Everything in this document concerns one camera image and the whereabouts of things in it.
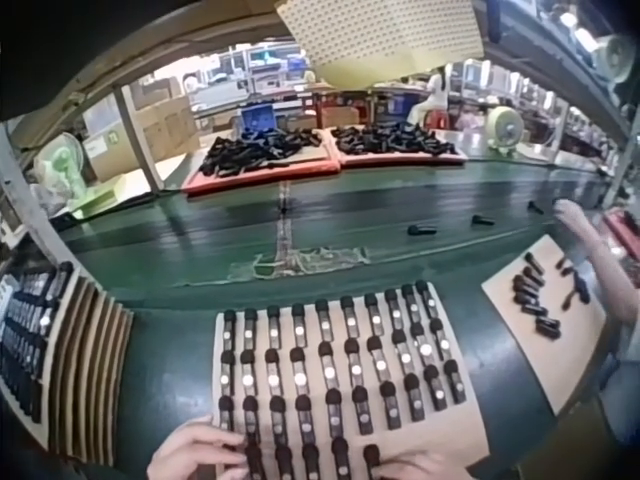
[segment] ceiling light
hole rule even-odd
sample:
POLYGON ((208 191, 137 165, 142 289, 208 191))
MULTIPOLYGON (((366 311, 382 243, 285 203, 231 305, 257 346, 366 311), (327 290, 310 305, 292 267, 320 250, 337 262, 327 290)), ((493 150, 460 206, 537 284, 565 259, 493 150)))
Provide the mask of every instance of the ceiling light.
POLYGON ((566 12, 560 15, 560 21, 569 28, 573 28, 578 24, 578 19, 573 13, 570 12, 566 12))

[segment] metal frame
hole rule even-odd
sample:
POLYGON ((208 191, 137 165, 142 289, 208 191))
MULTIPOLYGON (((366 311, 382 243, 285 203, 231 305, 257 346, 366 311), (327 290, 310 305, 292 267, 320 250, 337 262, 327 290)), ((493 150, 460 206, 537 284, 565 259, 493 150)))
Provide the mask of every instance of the metal frame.
POLYGON ((44 210, 31 194, 31 190, 20 169, 13 147, 9 141, 6 125, 0 125, 0 186, 24 228, 31 235, 35 244, 54 265, 69 261, 83 276, 88 274, 80 261, 62 241, 55 231, 44 210))
POLYGON ((118 106, 118 112, 122 119, 122 125, 127 137, 129 137, 129 143, 131 144, 133 154, 142 169, 142 173, 144 173, 144 176, 149 183, 151 192, 157 195, 164 189, 164 182, 158 174, 156 163, 153 160, 153 155, 151 155, 151 150, 149 150, 147 137, 138 125, 138 122, 134 120, 132 116, 133 112, 136 111, 136 108, 133 104, 133 97, 131 96, 131 89, 129 88, 129 85, 116 87, 113 90, 113 96, 116 99, 116 105, 118 106))

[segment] worker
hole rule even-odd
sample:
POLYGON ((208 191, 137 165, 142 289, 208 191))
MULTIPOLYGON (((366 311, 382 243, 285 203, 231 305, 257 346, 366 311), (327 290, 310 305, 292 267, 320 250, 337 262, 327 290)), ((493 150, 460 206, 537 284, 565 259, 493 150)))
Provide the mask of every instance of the worker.
POLYGON ((640 296, 582 208, 569 200, 554 204, 558 220, 581 241, 593 266, 608 316, 621 324, 620 343, 601 372, 600 401, 616 440, 638 446, 640 433, 640 296))
POLYGON ((438 67, 429 78, 429 98, 411 108, 407 122, 428 128, 449 129, 449 81, 444 67, 438 67))

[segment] white dot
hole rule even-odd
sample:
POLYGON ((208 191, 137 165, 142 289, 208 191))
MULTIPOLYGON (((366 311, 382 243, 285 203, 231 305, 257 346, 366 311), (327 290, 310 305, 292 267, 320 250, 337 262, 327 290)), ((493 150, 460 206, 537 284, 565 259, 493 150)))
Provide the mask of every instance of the white dot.
POLYGON ((424 355, 425 357, 428 357, 432 353, 433 353, 433 348, 431 348, 431 345, 427 345, 426 343, 424 345, 420 345, 420 355, 424 355))
POLYGON ((307 376, 304 373, 296 373, 296 375, 293 377, 293 381, 296 382, 296 385, 306 385, 307 376))

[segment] white fan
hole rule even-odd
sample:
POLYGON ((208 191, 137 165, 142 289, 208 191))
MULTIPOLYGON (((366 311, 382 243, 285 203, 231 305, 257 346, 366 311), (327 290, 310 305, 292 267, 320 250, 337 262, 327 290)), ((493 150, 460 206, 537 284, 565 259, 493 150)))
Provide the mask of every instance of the white fan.
POLYGON ((513 108, 496 107, 487 117, 485 131, 489 137, 489 146, 498 150, 513 150, 524 133, 522 117, 513 108))
POLYGON ((622 83, 631 73, 636 57, 635 41, 624 35, 608 35, 598 39, 593 62, 598 71, 614 83, 622 83))

